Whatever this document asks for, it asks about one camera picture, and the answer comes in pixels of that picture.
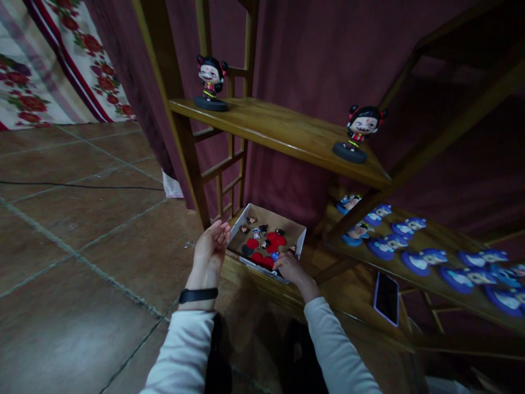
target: girl figurine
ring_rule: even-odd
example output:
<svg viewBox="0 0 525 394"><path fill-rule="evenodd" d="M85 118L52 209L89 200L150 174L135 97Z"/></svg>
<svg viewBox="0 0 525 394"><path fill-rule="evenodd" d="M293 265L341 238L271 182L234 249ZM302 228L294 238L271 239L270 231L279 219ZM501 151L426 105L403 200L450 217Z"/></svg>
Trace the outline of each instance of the girl figurine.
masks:
<svg viewBox="0 0 525 394"><path fill-rule="evenodd" d="M390 228L396 234L401 235L405 239L411 240L414 238L414 233L427 226L427 220L421 218L410 218L402 223L392 223Z"/></svg>
<svg viewBox="0 0 525 394"><path fill-rule="evenodd" d="M346 215L359 201L361 201L359 194L346 195L337 203L336 207L339 212Z"/></svg>
<svg viewBox="0 0 525 394"><path fill-rule="evenodd" d="M348 246L359 246L363 243L363 238L369 238L370 236L366 233L370 230L370 226L365 222L359 222L352 227L341 239Z"/></svg>
<svg viewBox="0 0 525 394"><path fill-rule="evenodd" d="M348 115L348 142L336 143L332 148L332 152L341 159L352 163L364 163L368 155L359 146L365 138L377 132L386 116L386 109L379 111L376 107L359 108L357 104L352 106Z"/></svg>
<svg viewBox="0 0 525 394"><path fill-rule="evenodd" d="M365 222L372 227L377 227L381 224L381 219L386 215L392 213L392 205L390 204L379 204L375 209L365 216Z"/></svg>
<svg viewBox="0 0 525 394"><path fill-rule="evenodd" d="M221 100L217 100L217 93L223 89L224 77L228 70L228 63L220 62L211 56L197 56L199 63L199 78L204 85L202 97L194 98L196 106L211 111L227 111L228 105Z"/></svg>

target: wooden display shelf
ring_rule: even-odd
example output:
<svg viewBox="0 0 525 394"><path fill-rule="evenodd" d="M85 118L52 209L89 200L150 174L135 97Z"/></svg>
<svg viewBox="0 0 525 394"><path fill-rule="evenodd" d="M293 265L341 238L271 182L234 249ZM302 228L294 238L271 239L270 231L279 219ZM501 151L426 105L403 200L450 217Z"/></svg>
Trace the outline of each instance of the wooden display shelf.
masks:
<svg viewBox="0 0 525 394"><path fill-rule="evenodd" d="M379 160L365 143L365 164L354 164L332 153L336 142L346 140L346 128L312 118L257 98L227 98L226 112L200 109L193 100L169 100L175 113L216 129L253 141L295 158L382 190L391 184Z"/></svg>
<svg viewBox="0 0 525 394"><path fill-rule="evenodd" d="M336 197L333 196L332 192L330 195L332 203L326 207L325 231L329 231L343 216L335 207ZM417 217L417 215L396 207L393 207L392 211L392 214L383 218L381 225L375 228L375 231L369 232L370 237L381 237L391 234L391 223L403 222L405 219ZM346 256L354 262L368 264L387 275L400 278L426 292L443 297L454 305L460 306L462 309L479 315L486 320L512 331L525 334L525 318L511 317L503 313L487 299L478 287L475 287L471 294L460 294L445 283L439 275L437 267L431 267L429 276L416 275L403 264L399 251L396 251L393 260L384 261L370 252L366 243L367 241L358 247L351 247L339 239L333 244L325 245L330 251ZM401 251L418 252L425 248L445 250L448 258L447 266L465 268L465 265L458 259L457 252L478 252L485 249L486 246L465 234L427 219L427 227L417 231L414 238L409 241L409 246Z"/></svg>

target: brown floor tile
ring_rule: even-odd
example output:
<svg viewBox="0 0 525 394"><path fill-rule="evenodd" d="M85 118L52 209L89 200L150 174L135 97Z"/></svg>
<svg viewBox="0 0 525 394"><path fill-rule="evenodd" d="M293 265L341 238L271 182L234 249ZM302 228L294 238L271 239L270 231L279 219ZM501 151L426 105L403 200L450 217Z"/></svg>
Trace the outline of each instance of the brown floor tile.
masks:
<svg viewBox="0 0 525 394"><path fill-rule="evenodd" d="M101 138L100 140L93 140L91 143L127 163L153 154L144 133L141 131L122 136Z"/></svg>
<svg viewBox="0 0 525 394"><path fill-rule="evenodd" d="M145 173L150 174L152 177L158 179L159 181L162 181L162 168L157 159L155 159L154 157L150 159L141 160L138 163L133 163L133 165L137 168L140 168Z"/></svg>
<svg viewBox="0 0 525 394"><path fill-rule="evenodd" d="M160 183L130 167L90 177L80 184L162 189ZM77 250L165 196L164 192L155 190L64 187L15 202L14 206Z"/></svg>
<svg viewBox="0 0 525 394"><path fill-rule="evenodd" d="M0 299L0 392L96 393L156 319L70 259Z"/></svg>
<svg viewBox="0 0 525 394"><path fill-rule="evenodd" d="M165 312L184 288L202 233L197 213L168 200L82 251L90 262Z"/></svg>
<svg viewBox="0 0 525 394"><path fill-rule="evenodd" d="M0 294L67 256L4 207L0 207L0 245Z"/></svg>
<svg viewBox="0 0 525 394"><path fill-rule="evenodd" d="M90 138L106 137L115 134L123 134L130 131L140 130L141 126L135 122L115 122L115 123L91 123L83 125L61 126L64 130L75 134L80 138L89 140Z"/></svg>
<svg viewBox="0 0 525 394"><path fill-rule="evenodd" d="M2 131L0 154L47 148L77 141L75 137L57 128Z"/></svg>
<svg viewBox="0 0 525 394"><path fill-rule="evenodd" d="M122 163L85 142L0 158L0 179L13 182L68 183ZM17 199L53 186L0 185L0 196Z"/></svg>
<svg viewBox="0 0 525 394"><path fill-rule="evenodd" d="M163 322L135 353L104 394L139 393L144 388L149 371L159 356L159 350L167 333L168 323Z"/></svg>

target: smartphone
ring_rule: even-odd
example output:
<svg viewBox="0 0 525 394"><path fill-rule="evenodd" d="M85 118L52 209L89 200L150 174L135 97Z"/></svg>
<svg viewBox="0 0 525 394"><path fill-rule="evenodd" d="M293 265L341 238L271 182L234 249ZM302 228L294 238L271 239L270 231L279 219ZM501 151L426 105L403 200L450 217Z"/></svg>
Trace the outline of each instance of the smartphone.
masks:
<svg viewBox="0 0 525 394"><path fill-rule="evenodd" d="M374 309L394 326L399 325L399 285L382 273L377 273Z"/></svg>

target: tiled floor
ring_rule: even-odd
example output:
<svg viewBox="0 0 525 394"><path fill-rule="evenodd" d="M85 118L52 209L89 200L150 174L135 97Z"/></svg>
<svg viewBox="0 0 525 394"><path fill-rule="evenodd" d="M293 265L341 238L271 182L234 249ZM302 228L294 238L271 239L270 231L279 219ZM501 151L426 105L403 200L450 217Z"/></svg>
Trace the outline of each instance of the tiled floor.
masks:
<svg viewBox="0 0 525 394"><path fill-rule="evenodd" d="M136 123L0 133L0 392L134 393L153 365L200 233ZM234 393L280 392L288 314L223 280ZM354 340L384 392L409 392L399 354Z"/></svg>

